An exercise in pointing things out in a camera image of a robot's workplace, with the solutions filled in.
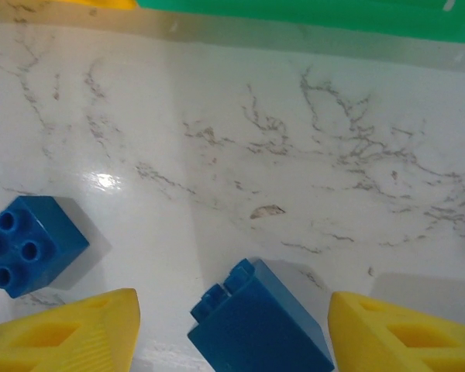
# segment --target green tray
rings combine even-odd
[[[358,29],[465,43],[465,0],[138,0],[144,8]]]

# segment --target white marble surface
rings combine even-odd
[[[465,45],[0,1],[0,210],[29,194],[91,247],[0,321],[133,287],[134,371],[209,370],[188,311],[243,257],[465,283]]]

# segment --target yellow object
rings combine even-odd
[[[74,4],[82,4],[95,6],[97,8],[113,8],[122,10],[131,10],[136,7],[136,0],[57,0],[58,2],[73,2]]]
[[[336,292],[329,332],[340,372],[465,372],[465,325]]]
[[[140,329],[134,289],[0,324],[0,372],[126,372]]]

